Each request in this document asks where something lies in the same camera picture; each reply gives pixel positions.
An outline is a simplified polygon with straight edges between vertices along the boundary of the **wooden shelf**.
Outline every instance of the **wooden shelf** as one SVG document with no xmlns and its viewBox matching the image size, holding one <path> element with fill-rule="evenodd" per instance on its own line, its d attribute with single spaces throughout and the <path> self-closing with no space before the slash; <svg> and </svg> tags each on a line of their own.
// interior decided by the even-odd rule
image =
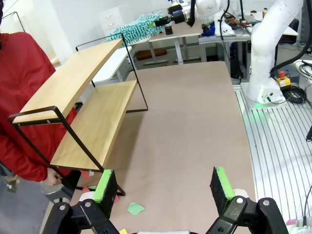
<svg viewBox="0 0 312 234">
<path fill-rule="evenodd" d="M 20 112 L 57 106 L 64 117 L 93 77 L 122 44 L 122 39 L 109 41 L 78 51 L 61 66 L 32 96 Z M 53 111 L 16 117 L 13 123 L 57 118 Z"/>
<path fill-rule="evenodd" d="M 105 167 L 137 81 L 97 86 L 71 127 L 97 161 Z M 99 170 L 67 132 L 51 165 Z"/>
</svg>

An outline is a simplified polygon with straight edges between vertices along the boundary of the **metal platform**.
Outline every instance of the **metal platform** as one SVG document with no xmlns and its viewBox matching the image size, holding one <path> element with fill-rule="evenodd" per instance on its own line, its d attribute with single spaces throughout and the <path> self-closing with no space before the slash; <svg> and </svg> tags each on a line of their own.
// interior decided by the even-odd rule
<svg viewBox="0 0 312 234">
<path fill-rule="evenodd" d="M 312 125 L 307 103 L 249 108 L 240 85 L 235 85 L 251 151 L 256 199 L 272 197 L 285 221 L 302 219 L 312 184 Z M 312 195 L 307 216 L 312 216 Z"/>
</svg>

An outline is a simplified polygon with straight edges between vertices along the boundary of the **red sweater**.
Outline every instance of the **red sweater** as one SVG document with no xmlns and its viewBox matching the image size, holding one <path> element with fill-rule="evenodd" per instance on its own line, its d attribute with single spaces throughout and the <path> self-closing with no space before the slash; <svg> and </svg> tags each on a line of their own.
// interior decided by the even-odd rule
<svg viewBox="0 0 312 234">
<path fill-rule="evenodd" d="M 0 161 L 26 180 L 43 181 L 48 165 L 8 121 L 55 72 L 49 58 L 27 33 L 0 34 Z M 72 111 L 67 121 L 75 118 Z M 62 124 L 21 127 L 51 161 L 66 130 Z M 60 169 L 66 176 L 69 170 Z"/>
</svg>

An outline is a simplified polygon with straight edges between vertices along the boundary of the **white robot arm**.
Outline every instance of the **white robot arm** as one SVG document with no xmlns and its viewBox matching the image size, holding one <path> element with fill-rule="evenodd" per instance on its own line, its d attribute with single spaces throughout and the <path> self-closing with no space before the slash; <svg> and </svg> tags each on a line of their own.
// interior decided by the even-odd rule
<svg viewBox="0 0 312 234">
<path fill-rule="evenodd" d="M 303 6 L 303 0 L 277 0 L 270 8 L 262 23 L 256 24 L 252 32 L 252 61 L 250 84 L 247 96 L 261 104 L 283 100 L 276 81 L 270 78 L 275 47 L 283 32 L 297 16 Z M 200 14 L 214 16 L 215 34 L 219 35 L 218 21 L 223 14 L 221 0 L 196 0 L 196 8 Z M 222 21 L 222 34 L 234 32 Z"/>
</svg>

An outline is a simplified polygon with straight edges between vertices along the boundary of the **screw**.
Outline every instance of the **screw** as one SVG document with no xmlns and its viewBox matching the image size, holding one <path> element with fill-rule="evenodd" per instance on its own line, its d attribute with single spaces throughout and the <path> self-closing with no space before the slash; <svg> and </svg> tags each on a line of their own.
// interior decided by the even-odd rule
<svg viewBox="0 0 312 234">
<path fill-rule="evenodd" d="M 270 202 L 268 200 L 263 201 L 263 205 L 268 206 L 269 204 L 270 204 Z"/>
<path fill-rule="evenodd" d="M 243 200 L 242 198 L 238 198 L 238 199 L 236 199 L 236 202 L 237 202 L 238 204 L 242 204 L 242 203 L 244 202 L 244 200 Z"/>
</svg>

